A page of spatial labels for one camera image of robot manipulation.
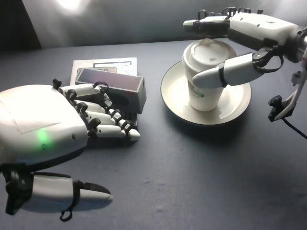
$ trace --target white plate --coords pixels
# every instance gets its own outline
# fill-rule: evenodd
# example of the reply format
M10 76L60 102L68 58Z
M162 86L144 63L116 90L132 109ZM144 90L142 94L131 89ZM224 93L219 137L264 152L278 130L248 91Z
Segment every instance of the white plate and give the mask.
M182 62L173 65L161 82L161 95L167 107L179 118L195 125L217 125L240 116L251 99L250 84L227 86L215 109L201 112L189 104L189 92Z

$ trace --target coffee cup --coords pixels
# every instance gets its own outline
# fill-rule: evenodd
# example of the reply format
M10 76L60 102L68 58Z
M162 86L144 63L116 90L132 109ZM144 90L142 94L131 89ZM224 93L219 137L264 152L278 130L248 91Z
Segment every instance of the coffee cup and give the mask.
M224 88L198 88L192 83L192 78L235 56L236 52L230 45L209 38L193 42L184 50L182 62L188 80L189 103L193 108L199 111L214 109Z

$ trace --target table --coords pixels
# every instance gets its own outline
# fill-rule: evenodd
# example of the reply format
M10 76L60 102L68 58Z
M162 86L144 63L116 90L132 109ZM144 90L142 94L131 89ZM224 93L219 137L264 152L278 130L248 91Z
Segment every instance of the table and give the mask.
M250 50L227 41L237 52ZM0 90L25 84L68 85L74 60L136 57L145 77L147 102L139 116L141 139L133 146L94 148L47 172L108 188L107 208L74 212L67 223L60 213L20 210L5 214L6 192L0 177L0 229L54 230L305 230L307 228L306 140L282 121L271 123L268 100L288 97L290 77L299 64L285 61L277 73L251 83L250 105L235 121L213 128L186 125L160 96L166 71L181 60L191 41L52 48L0 54ZM307 133L307 91L292 117Z

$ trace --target cup lid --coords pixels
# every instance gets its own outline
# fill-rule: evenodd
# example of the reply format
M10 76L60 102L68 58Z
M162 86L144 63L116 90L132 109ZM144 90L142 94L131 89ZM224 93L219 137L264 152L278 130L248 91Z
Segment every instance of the cup lid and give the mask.
M230 56L230 50L224 43L205 38L191 46L189 62L196 66L216 66Z

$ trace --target white robotic hand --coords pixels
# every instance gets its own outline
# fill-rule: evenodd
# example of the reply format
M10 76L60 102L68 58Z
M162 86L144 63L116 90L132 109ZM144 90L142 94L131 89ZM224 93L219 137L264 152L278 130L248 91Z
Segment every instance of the white robotic hand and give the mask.
M109 205L113 197L100 185L36 171L79 156L92 138L140 138L133 123L113 109L106 83L60 86L61 81L54 79L53 86L27 85L0 92L0 172L7 183L10 215L24 208L61 212L60 219L67 221L72 210ZM75 100L84 96L98 98L102 106ZM66 218L65 211L70 212Z
M215 14L200 10L198 20L183 23L187 32L209 38L228 37L229 40L257 50L255 54L238 56L213 69L200 72L192 79L199 88L226 87L251 82L264 73L278 71L283 65L283 57L293 63L302 61L302 71L292 75L293 86L298 89L285 101L281 96L269 100L273 106L271 121L290 116L307 79L307 27L302 27L262 14L263 10L251 13L251 9L227 7ZM280 67L265 69L273 56L281 60Z

